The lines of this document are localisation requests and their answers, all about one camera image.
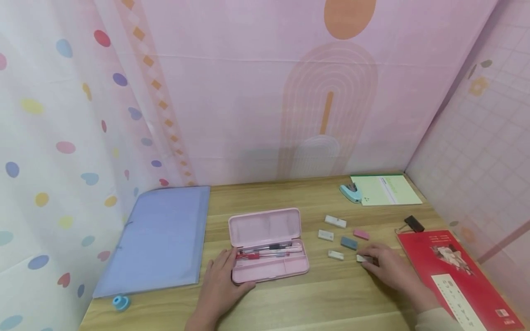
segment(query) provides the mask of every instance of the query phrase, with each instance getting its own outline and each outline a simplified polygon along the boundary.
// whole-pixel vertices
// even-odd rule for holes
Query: desk surface
[[[339,185],[348,181],[339,176],[211,188],[201,283],[208,260],[230,248],[228,219],[237,214],[299,208],[310,262],[305,275],[258,283],[222,320],[219,330],[413,329],[415,317],[408,303],[374,281],[357,264],[355,253],[340,246],[340,236],[351,236],[360,228],[370,233],[370,241],[386,243],[404,256],[393,230],[404,218],[413,214],[428,230],[444,229],[445,224],[414,185],[421,205],[362,207],[339,192]],[[326,214],[346,220],[348,227],[324,223]],[[319,229],[334,232],[335,241],[318,239]],[[365,245],[360,239],[359,246]],[[345,260],[328,258],[328,249],[344,253]],[[184,330],[199,290],[200,284],[135,294],[122,313],[114,310],[112,299],[92,300],[80,331]]]

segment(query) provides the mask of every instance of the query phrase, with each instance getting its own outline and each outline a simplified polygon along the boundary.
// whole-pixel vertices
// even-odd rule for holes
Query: pink eraser
[[[359,229],[354,230],[354,236],[358,238],[366,239],[366,240],[370,239],[370,235],[368,234],[368,232],[362,231]]]

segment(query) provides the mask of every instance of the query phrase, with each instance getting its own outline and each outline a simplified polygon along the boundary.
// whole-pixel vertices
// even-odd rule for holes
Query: purple plastic folder
[[[140,195],[93,298],[199,282],[209,186]]]

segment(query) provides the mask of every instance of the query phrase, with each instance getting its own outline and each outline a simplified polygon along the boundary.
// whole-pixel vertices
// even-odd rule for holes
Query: grid pattern wallpaper
[[[478,45],[407,173],[528,319],[530,1],[499,5]]]

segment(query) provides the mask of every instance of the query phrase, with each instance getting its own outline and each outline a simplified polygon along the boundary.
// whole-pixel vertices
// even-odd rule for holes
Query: white eraser
[[[357,254],[357,262],[359,263],[362,263],[362,262],[370,262],[370,263],[373,263],[374,262],[374,259],[372,259],[371,257],[369,256],[362,256],[362,255],[359,255]]]
[[[319,230],[319,239],[324,239],[327,241],[333,241],[334,234],[333,232]]]
[[[324,222],[326,222],[327,224],[335,225],[339,228],[346,229],[346,221],[333,216],[326,215],[326,219],[324,219]]]
[[[344,254],[332,250],[328,251],[328,257],[334,258],[335,260],[344,261]]]

